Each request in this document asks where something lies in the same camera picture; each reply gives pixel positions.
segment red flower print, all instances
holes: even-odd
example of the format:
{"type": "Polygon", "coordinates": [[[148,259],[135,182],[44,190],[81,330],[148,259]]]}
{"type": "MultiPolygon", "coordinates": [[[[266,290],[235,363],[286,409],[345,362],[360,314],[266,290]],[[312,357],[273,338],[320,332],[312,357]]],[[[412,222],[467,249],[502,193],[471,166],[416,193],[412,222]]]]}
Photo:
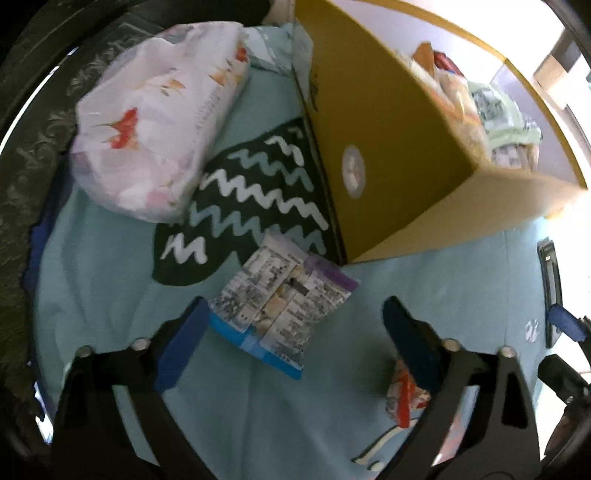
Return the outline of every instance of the red flower print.
{"type": "Polygon", "coordinates": [[[137,127],[138,125],[137,108],[127,110],[123,115],[123,118],[118,122],[104,125],[112,127],[119,132],[119,135],[116,135],[109,139],[109,142],[111,143],[111,148],[138,148],[138,137],[135,133],[135,127],[137,127]]]}
{"type": "Polygon", "coordinates": [[[248,52],[242,45],[239,45],[236,49],[236,59],[242,63],[248,60],[248,52]]]}

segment blue gripper pad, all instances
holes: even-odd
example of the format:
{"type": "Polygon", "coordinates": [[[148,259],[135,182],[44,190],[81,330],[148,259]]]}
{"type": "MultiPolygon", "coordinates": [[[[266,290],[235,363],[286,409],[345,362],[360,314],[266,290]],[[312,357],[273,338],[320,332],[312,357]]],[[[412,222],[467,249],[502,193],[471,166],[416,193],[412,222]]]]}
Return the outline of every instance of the blue gripper pad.
{"type": "Polygon", "coordinates": [[[587,338],[587,329],[583,323],[565,309],[562,305],[555,303],[548,309],[546,320],[562,330],[575,342],[582,342],[587,338]]]}
{"type": "Polygon", "coordinates": [[[156,358],[154,389],[160,394],[177,384],[207,329],[209,314],[207,300],[196,297],[178,319],[180,326],[156,358]]]}
{"type": "Polygon", "coordinates": [[[384,302],[384,326],[416,384],[431,394],[441,387],[441,342],[428,323],[415,320],[396,297],[384,302]]]}

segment packaged food bag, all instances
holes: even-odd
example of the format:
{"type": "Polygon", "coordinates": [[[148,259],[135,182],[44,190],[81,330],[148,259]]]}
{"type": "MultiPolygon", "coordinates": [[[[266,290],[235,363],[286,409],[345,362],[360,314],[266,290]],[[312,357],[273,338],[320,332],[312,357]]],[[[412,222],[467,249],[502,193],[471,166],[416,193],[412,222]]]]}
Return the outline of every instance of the packaged food bag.
{"type": "Polygon", "coordinates": [[[317,325],[357,285],[328,260],[267,232],[260,249],[210,301],[210,324],[234,345],[299,380],[317,325]]]}
{"type": "Polygon", "coordinates": [[[394,377],[386,394],[386,413],[400,428],[410,427],[416,412],[424,410],[431,400],[427,390],[419,388],[408,367],[402,360],[396,361],[394,377]]]}
{"type": "Polygon", "coordinates": [[[542,130],[495,84],[468,82],[492,149],[492,162],[503,168],[535,170],[542,130]]]}
{"type": "Polygon", "coordinates": [[[246,80],[244,28],[176,25],[123,52],[76,107],[72,173],[96,203],[175,222],[246,80]]]}
{"type": "Polygon", "coordinates": [[[396,54],[421,82],[465,149],[475,159],[490,164],[491,149],[466,79],[437,68],[429,42],[421,43],[412,58],[400,52],[396,54]]]}

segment teal fabric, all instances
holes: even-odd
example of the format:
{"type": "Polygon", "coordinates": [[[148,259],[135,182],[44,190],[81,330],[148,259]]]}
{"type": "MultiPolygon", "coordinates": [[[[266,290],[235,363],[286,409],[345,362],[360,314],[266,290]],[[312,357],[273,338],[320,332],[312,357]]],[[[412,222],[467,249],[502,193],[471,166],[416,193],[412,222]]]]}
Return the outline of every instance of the teal fabric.
{"type": "MultiPolygon", "coordinates": [[[[300,116],[291,82],[253,70],[213,155],[300,116]]],[[[233,252],[199,283],[158,283],[152,279],[157,228],[102,209],[79,189],[61,211],[43,255],[34,325],[39,366],[55,402],[77,348],[113,351],[153,335],[195,295],[217,295],[241,264],[233,252]]],[[[544,353],[536,244],[546,229],[537,220],[458,247],[348,265],[344,270],[361,284],[319,326],[300,381],[209,329],[165,402],[220,480],[375,476],[350,460],[393,426],[385,393],[395,351],[381,321],[384,300],[398,296],[442,338],[469,349],[515,346],[533,389],[544,353]],[[529,342],[526,324],[534,319],[539,335],[529,342]]],[[[134,448],[154,461],[125,389],[117,388],[116,396],[134,448]]],[[[405,435],[375,460],[387,462],[405,435]]]]}

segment screw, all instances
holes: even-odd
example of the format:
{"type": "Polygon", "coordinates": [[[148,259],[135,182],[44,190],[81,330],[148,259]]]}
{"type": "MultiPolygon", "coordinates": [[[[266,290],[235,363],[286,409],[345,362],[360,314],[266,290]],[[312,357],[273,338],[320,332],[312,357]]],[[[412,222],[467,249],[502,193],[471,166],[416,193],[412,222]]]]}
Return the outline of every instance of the screw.
{"type": "Polygon", "coordinates": [[[499,350],[499,353],[505,358],[515,358],[517,356],[517,352],[515,351],[515,349],[507,345],[502,347],[501,350],[499,350]]]}
{"type": "Polygon", "coordinates": [[[131,343],[131,348],[136,352],[141,352],[146,350],[150,346],[150,343],[151,341],[149,338],[138,338],[131,343]]]}
{"type": "Polygon", "coordinates": [[[87,356],[91,356],[93,353],[93,349],[91,346],[89,345],[85,345],[85,346],[81,346],[77,351],[76,351],[76,356],[78,358],[86,358],[87,356]]]}
{"type": "Polygon", "coordinates": [[[448,352],[459,352],[460,351],[460,342],[454,340],[453,338],[446,338],[444,341],[441,342],[443,348],[448,352]]]}

